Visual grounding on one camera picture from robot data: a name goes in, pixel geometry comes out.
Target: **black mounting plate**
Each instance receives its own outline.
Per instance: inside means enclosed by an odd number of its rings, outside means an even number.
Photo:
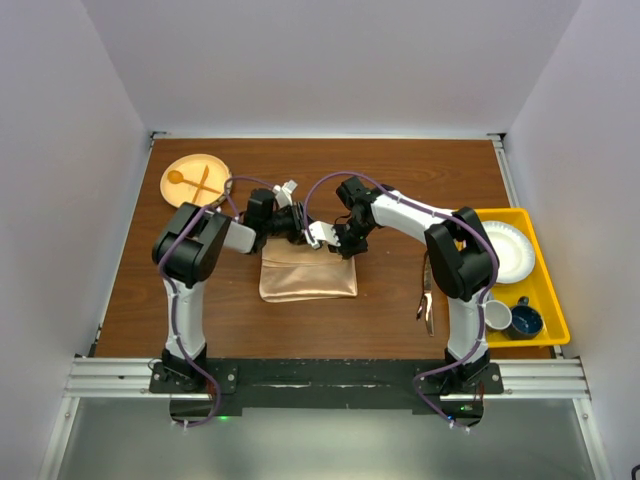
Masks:
[[[416,394],[413,378],[444,365],[444,360],[207,359],[207,371],[218,380],[222,391],[218,414],[227,416],[242,415],[243,408],[409,409],[414,414],[433,413]],[[184,393],[170,379],[154,377],[160,376],[152,375],[151,393]],[[497,364],[488,364],[455,392],[444,391],[442,378],[426,379],[420,382],[420,389],[446,410],[459,411],[461,406],[473,410],[469,407],[475,406],[469,401],[442,401],[441,396],[473,395],[480,383],[485,394],[504,391]],[[175,416],[202,416],[209,408],[207,400],[171,403]]]

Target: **gray wall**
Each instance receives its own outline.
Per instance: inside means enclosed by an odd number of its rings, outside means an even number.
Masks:
[[[617,478],[640,463],[640,4],[584,0],[507,135]]]
[[[83,0],[150,129],[504,132],[578,0]]]
[[[143,127],[78,0],[0,5],[0,478],[37,475],[95,334]]]

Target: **yellow plate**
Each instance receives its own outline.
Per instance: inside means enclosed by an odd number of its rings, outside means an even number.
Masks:
[[[198,189],[198,185],[201,184],[207,168],[208,175],[204,183],[202,183],[205,188]],[[179,172],[179,174],[173,173],[174,177],[182,176],[183,181],[181,183],[169,181],[169,172],[173,171]],[[176,208],[184,202],[193,203],[201,207],[208,204],[218,205],[224,200],[222,191],[224,183],[230,176],[229,167],[218,157],[204,153],[187,155],[173,162],[164,171],[160,179],[160,193],[169,204]]]
[[[524,233],[533,245],[536,264],[531,274],[518,283],[510,285],[496,284],[491,291],[497,300],[506,303],[510,307],[514,306],[520,297],[529,297],[529,306],[538,310],[544,320],[542,332],[531,340],[510,340],[501,332],[489,332],[487,334],[489,347],[532,347],[569,343],[571,338],[569,328],[562,314],[529,213],[523,208],[494,208],[476,210],[476,212],[483,222],[497,220],[513,225]]]

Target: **wooden table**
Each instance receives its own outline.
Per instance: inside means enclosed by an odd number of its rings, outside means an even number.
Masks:
[[[151,247],[175,209],[160,195],[164,170],[192,153],[220,157],[236,175],[273,183],[294,179],[302,200],[322,176],[349,169],[393,185],[434,206],[508,206],[490,141],[454,140],[157,140],[144,177],[96,355],[156,357],[167,337],[167,299]],[[332,221],[346,213],[335,189],[322,186],[311,215]],[[246,205],[256,185],[237,182]],[[224,251],[207,287],[204,330],[210,356],[280,358],[441,358],[449,334],[446,300],[436,305],[435,337],[415,312],[424,246],[391,229],[369,236],[356,258],[355,299],[266,303],[258,295],[260,256]],[[493,357],[548,357],[548,349],[502,349]]]

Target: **yellow bin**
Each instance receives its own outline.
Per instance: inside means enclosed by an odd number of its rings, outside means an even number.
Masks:
[[[510,307],[518,303],[520,297],[529,297],[529,305],[538,310],[544,320],[544,329],[531,340],[510,340],[500,332],[488,332],[489,347],[532,347],[569,343],[571,337],[567,322],[564,319],[556,292],[553,289],[551,277],[544,263],[529,213],[523,208],[480,209],[476,210],[476,212],[483,222],[497,220],[513,225],[531,241],[536,252],[536,266],[531,275],[523,281],[511,285],[496,284],[491,291],[496,299]]]

